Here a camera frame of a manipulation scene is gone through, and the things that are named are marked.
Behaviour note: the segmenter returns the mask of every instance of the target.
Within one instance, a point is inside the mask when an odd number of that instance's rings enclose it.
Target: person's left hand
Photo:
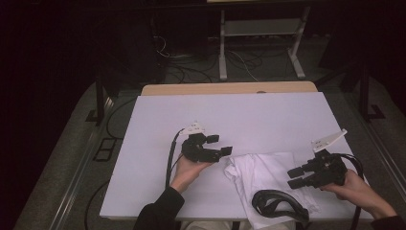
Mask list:
[[[170,183],[170,186],[179,194],[183,193],[199,176],[200,172],[212,164],[213,163],[207,162],[192,162],[185,156],[181,156],[177,162],[175,177]]]

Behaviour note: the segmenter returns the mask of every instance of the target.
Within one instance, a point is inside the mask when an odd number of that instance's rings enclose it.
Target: white pants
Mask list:
[[[180,230],[231,230],[231,221],[182,221]],[[272,226],[261,228],[260,230],[295,230],[296,223],[290,220]],[[239,230],[253,230],[249,221],[241,221]]]

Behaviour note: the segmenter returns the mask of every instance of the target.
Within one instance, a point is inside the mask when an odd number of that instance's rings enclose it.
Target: black sleeve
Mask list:
[[[371,223],[374,230],[404,230],[406,223],[400,216],[380,218]]]
[[[134,225],[134,230],[174,229],[175,218],[185,199],[172,187],[167,187],[155,203],[146,205]]]

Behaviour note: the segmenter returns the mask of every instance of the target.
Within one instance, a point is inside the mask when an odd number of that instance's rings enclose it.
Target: hand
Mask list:
[[[170,183],[170,186],[179,194],[182,194],[199,176],[200,172],[212,164],[213,163],[192,162],[181,155],[179,161],[177,162],[175,177]]]
[[[369,212],[374,219],[396,216],[392,206],[378,195],[353,170],[348,170],[343,186],[334,183],[321,187],[322,190],[333,192],[337,198],[348,200]]]

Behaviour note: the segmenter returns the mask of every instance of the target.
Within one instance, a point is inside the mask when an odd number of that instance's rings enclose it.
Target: folded white t-shirt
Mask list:
[[[291,152],[246,154],[230,157],[225,169],[226,176],[235,182],[239,197],[248,220],[254,229],[292,220],[291,217],[266,218],[257,213],[251,201],[259,190],[279,190],[293,196],[306,208],[309,214],[318,212],[319,206],[307,188],[290,189],[287,172],[296,168]],[[277,210],[292,210],[286,202],[280,203]]]

